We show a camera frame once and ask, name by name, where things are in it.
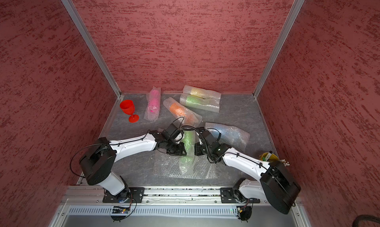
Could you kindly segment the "clear bubble wrap sheet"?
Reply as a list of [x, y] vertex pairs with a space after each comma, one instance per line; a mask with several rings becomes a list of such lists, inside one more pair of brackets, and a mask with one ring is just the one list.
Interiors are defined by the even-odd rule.
[[171, 156], [161, 152], [155, 154], [154, 174], [170, 178], [215, 179], [215, 165], [206, 156]]

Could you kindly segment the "pink glass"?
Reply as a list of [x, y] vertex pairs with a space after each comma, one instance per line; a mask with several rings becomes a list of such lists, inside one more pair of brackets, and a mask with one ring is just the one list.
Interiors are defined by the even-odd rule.
[[161, 103], [161, 88], [153, 87], [152, 90], [146, 95], [147, 107], [144, 114], [144, 119], [154, 122], [158, 119], [160, 113]]

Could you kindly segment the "red wine glass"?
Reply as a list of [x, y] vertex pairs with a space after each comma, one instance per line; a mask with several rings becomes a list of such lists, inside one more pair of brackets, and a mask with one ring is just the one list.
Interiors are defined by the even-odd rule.
[[135, 114], [135, 105], [132, 100], [124, 100], [120, 103], [120, 109], [129, 116], [128, 121], [130, 123], [136, 123], [139, 120], [139, 116]]

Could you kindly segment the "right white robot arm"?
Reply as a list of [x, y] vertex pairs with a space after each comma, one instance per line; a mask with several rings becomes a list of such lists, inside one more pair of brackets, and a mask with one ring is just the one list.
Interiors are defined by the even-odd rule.
[[269, 202], [282, 214], [288, 214], [301, 191], [301, 187], [288, 171], [286, 166], [278, 161], [261, 161], [236, 150], [228, 144], [221, 144], [206, 129], [197, 129], [201, 149], [212, 163], [224, 163], [249, 175], [259, 182], [243, 180], [238, 186], [238, 193], [244, 198], [255, 198]]

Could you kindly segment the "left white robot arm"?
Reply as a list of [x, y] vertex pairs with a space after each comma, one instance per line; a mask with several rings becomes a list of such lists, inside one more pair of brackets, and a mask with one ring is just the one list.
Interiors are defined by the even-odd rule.
[[130, 197], [130, 190], [122, 177], [112, 171], [114, 163], [142, 152], [163, 149], [171, 156], [186, 156], [181, 139], [184, 132], [170, 124], [162, 131], [147, 131], [145, 135], [124, 140], [99, 138], [88, 146], [88, 151], [79, 159], [83, 178], [89, 185], [99, 185], [114, 197]]

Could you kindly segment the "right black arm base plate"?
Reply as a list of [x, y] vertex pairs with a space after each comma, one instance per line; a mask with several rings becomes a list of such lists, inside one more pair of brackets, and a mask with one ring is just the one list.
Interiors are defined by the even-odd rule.
[[259, 199], [256, 198], [246, 198], [244, 197], [236, 188], [222, 187], [220, 188], [220, 196], [222, 203], [233, 203], [233, 204], [258, 204]]

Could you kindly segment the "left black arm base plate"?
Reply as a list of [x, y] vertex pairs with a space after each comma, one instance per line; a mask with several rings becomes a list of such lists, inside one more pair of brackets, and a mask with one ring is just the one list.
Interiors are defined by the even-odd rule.
[[131, 201], [141, 203], [144, 196], [144, 187], [127, 187], [117, 195], [112, 195], [108, 190], [104, 190], [103, 203], [127, 204]]

